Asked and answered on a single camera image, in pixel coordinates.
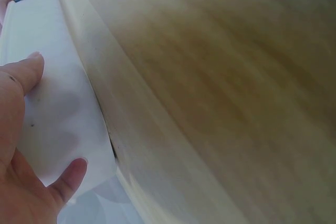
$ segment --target finger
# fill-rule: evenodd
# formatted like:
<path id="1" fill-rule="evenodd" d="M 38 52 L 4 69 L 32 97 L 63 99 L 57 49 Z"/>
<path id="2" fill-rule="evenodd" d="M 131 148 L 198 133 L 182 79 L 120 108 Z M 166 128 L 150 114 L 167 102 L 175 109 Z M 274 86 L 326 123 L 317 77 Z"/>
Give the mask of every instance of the finger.
<path id="1" fill-rule="evenodd" d="M 59 210 L 74 195 L 83 181 L 87 170 L 87 162 L 83 158 L 71 162 L 62 175 L 50 186 L 48 190 L 53 196 Z"/>
<path id="2" fill-rule="evenodd" d="M 8 73 L 21 86 L 24 95 L 40 82 L 43 69 L 44 59 L 39 52 L 32 53 L 25 60 L 0 67 L 0 71 Z"/>

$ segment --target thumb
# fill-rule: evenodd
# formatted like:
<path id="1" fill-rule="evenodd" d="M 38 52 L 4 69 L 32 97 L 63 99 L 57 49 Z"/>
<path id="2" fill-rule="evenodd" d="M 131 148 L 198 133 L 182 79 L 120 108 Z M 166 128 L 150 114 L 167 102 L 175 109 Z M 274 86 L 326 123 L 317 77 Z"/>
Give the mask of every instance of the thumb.
<path id="1" fill-rule="evenodd" d="M 59 210 L 74 195 L 83 181 L 87 170 L 87 162 L 78 158 L 71 162 L 62 175 L 50 186 L 48 190 L 53 196 Z"/>

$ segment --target light wood panel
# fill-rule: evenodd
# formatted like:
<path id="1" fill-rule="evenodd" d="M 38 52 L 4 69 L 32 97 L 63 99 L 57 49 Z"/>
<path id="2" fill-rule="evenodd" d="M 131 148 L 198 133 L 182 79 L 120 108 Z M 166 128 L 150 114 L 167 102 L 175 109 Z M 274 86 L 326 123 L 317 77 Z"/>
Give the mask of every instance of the light wood panel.
<path id="1" fill-rule="evenodd" d="M 146 223 L 336 222 L 335 0 L 61 0 Z"/>

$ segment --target fingernail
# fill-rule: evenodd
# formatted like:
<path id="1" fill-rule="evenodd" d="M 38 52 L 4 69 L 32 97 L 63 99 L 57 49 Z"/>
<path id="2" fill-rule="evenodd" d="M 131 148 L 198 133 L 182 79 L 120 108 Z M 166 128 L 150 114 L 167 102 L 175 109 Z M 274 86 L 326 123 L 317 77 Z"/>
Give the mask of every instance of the fingernail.
<path id="1" fill-rule="evenodd" d="M 86 157 L 81 157 L 81 159 L 84 159 L 87 165 L 89 164 L 89 161 Z"/>
<path id="2" fill-rule="evenodd" d="M 41 57 L 41 53 L 40 52 L 33 52 L 31 55 L 28 56 L 28 58 L 38 58 Z"/>

